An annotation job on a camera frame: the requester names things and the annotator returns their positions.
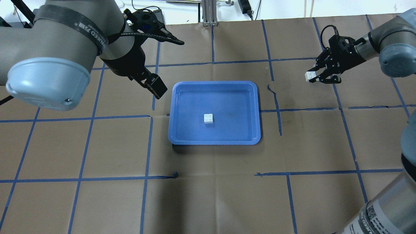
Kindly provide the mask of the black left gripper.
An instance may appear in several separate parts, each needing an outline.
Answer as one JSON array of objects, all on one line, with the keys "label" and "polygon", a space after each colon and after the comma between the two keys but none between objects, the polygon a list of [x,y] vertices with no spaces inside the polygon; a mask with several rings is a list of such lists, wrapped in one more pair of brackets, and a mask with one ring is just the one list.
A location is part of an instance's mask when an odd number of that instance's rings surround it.
[{"label": "black left gripper", "polygon": [[145,53],[140,42],[134,42],[127,52],[117,55],[101,55],[101,60],[114,74],[135,80],[159,100],[167,87],[156,73],[150,73],[145,67]]}]

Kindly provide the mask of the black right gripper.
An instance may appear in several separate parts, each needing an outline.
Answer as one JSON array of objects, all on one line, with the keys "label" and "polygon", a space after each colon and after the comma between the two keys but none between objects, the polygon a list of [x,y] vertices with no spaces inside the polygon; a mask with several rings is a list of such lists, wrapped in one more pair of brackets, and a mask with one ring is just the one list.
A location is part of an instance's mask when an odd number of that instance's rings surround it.
[{"label": "black right gripper", "polygon": [[322,68],[325,70],[316,74],[309,83],[340,84],[340,74],[364,63],[364,58],[358,55],[354,43],[355,40],[351,37],[332,36],[329,46],[316,58],[315,66],[307,72],[317,72]]}]

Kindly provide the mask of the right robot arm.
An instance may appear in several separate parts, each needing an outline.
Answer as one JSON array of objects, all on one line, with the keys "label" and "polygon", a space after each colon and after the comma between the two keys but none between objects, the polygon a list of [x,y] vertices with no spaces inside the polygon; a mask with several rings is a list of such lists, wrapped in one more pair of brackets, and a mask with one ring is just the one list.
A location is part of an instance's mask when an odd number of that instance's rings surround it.
[{"label": "right robot arm", "polygon": [[[328,46],[316,58],[315,65],[306,71],[309,83],[341,83],[341,75],[352,68],[376,58],[387,77],[404,78],[415,75],[415,9],[411,8],[371,28],[358,39],[341,36],[334,25],[334,34]],[[374,198],[370,199],[358,213],[343,225],[338,234],[414,234],[415,233],[415,113],[402,123],[403,130],[386,127],[393,118],[365,120],[374,126],[373,133],[361,139],[366,145],[379,137],[386,141],[395,139],[400,154],[401,172]]]}]

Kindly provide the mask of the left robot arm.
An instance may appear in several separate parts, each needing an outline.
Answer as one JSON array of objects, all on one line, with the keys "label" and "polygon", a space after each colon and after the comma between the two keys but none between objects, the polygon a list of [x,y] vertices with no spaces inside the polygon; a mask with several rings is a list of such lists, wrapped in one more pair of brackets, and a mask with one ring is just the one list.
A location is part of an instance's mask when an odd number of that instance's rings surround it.
[{"label": "left robot arm", "polygon": [[47,0],[33,27],[1,27],[1,86],[40,108],[76,108],[96,57],[160,99],[167,87],[145,67],[142,44],[171,34],[151,12],[121,12],[114,0]]}]

